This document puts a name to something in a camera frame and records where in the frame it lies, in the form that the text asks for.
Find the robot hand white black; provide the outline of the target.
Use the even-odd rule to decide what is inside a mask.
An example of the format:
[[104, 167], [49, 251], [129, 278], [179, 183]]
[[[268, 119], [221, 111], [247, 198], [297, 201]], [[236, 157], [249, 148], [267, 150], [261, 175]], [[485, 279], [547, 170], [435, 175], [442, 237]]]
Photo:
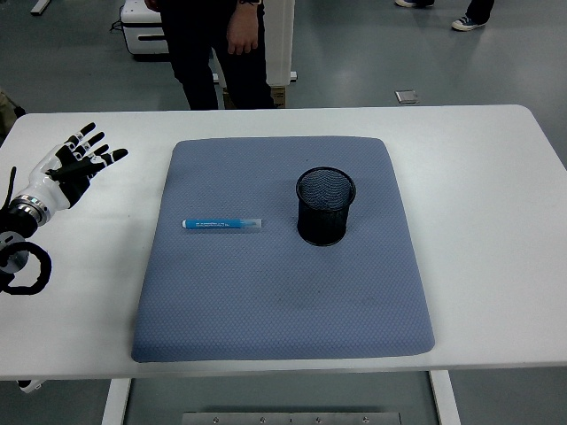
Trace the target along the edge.
[[95, 127], [91, 122], [55, 146], [35, 166], [27, 187], [16, 198], [29, 201], [48, 214], [76, 205], [98, 173], [128, 155], [124, 148], [112, 151], [102, 144], [105, 134], [93, 134]]

